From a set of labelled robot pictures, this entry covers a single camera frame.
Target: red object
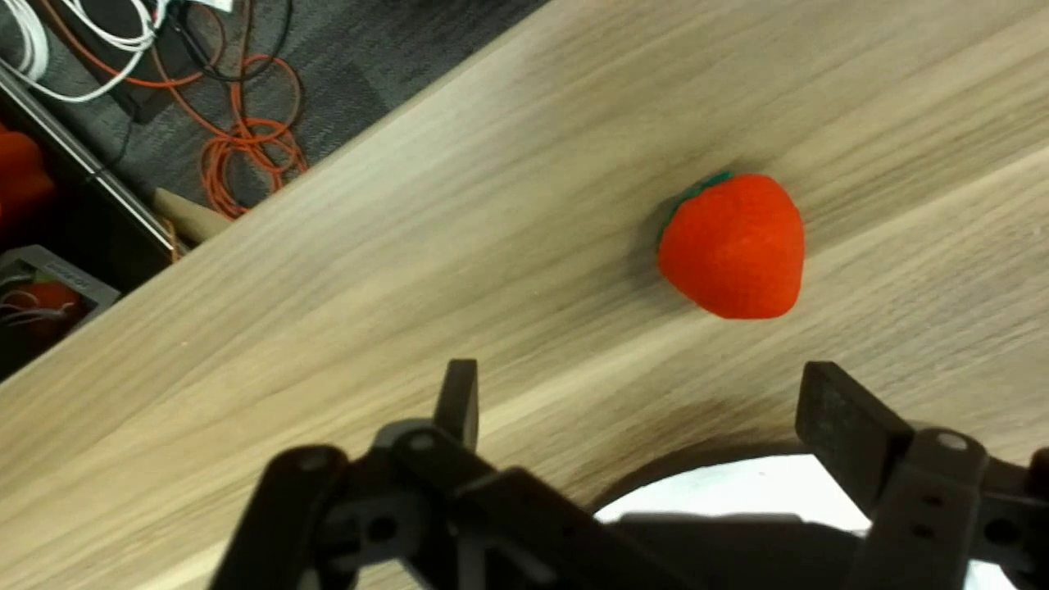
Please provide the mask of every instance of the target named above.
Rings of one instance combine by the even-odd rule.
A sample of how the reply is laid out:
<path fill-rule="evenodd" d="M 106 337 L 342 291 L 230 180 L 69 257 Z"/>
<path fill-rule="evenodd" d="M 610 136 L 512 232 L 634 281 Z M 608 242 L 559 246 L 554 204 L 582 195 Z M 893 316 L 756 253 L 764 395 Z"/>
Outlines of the red object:
<path fill-rule="evenodd" d="M 659 273 L 721 319 L 777 319 L 799 294 L 806 232 L 791 195 L 756 174 L 679 206 L 659 240 Z"/>
<path fill-rule="evenodd" d="M 0 235 L 19 228 L 53 195 L 37 140 L 0 129 Z"/>

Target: floor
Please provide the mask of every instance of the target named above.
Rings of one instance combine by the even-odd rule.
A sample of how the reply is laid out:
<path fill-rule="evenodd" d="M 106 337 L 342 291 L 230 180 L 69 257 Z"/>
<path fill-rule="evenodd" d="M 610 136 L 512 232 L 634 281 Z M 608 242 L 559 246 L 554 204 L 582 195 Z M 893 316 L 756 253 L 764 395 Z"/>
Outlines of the floor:
<path fill-rule="evenodd" d="M 455 69 L 466 55 L 528 17 L 542 0 L 342 0 L 294 4 L 285 63 L 304 85 L 297 140 L 311 163 L 390 116 L 421 88 Z M 283 0 L 257 8 L 257 49 L 274 38 Z M 91 88 L 94 79 L 56 47 L 48 76 L 60 88 Z M 214 122 L 230 125 L 219 83 L 193 85 L 189 103 Z M 290 93 L 274 79 L 257 83 L 253 109 L 283 116 Z M 115 98 L 91 105 L 56 105 L 56 110 L 139 191 L 176 191 L 202 204 L 196 155 L 208 136 L 167 103 L 147 125 L 133 125 Z M 234 174 L 246 201 L 261 195 L 260 180 Z"/>

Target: red object on floor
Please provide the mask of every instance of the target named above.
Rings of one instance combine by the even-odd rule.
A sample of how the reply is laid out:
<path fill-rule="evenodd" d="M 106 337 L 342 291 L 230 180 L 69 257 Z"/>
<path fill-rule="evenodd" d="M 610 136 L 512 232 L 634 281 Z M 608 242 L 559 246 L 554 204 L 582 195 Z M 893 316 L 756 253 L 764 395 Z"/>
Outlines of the red object on floor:
<path fill-rule="evenodd" d="M 53 195 L 38 145 L 0 129 L 0 235 L 19 228 Z"/>
<path fill-rule="evenodd" d="M 806 232 L 791 195 L 756 174 L 682 204 L 659 240 L 659 273 L 721 319 L 780 319 L 798 304 Z"/>

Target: wooden table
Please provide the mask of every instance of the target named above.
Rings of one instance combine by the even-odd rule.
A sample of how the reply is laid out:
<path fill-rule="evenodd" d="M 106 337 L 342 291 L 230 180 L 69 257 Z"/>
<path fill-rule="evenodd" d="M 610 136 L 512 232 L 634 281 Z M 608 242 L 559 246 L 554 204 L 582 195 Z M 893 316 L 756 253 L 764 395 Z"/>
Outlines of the wooden table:
<path fill-rule="evenodd" d="M 368 449 L 482 361 L 482 452 L 573 499 L 791 439 L 802 361 L 1049 439 L 1043 0 L 551 4 L 0 391 L 0 587 L 199 587 L 261 461 Z M 791 319 L 653 268 L 717 168 L 806 215 Z"/>

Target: wood grain surface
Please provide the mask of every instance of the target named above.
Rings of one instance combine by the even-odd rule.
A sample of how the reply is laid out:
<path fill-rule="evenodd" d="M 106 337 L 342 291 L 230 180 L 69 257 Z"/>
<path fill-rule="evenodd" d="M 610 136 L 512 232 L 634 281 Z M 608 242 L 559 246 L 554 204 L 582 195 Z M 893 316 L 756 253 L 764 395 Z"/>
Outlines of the wood grain surface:
<path fill-rule="evenodd" d="M 265 459 L 363 452 L 482 361 L 482 452 L 586 502 L 791 439 L 802 361 L 1022 461 L 1049 442 L 1043 0 L 551 4 L 0 391 L 0 587 L 202 587 Z M 806 215 L 802 302 L 653 268 L 736 163 Z"/>

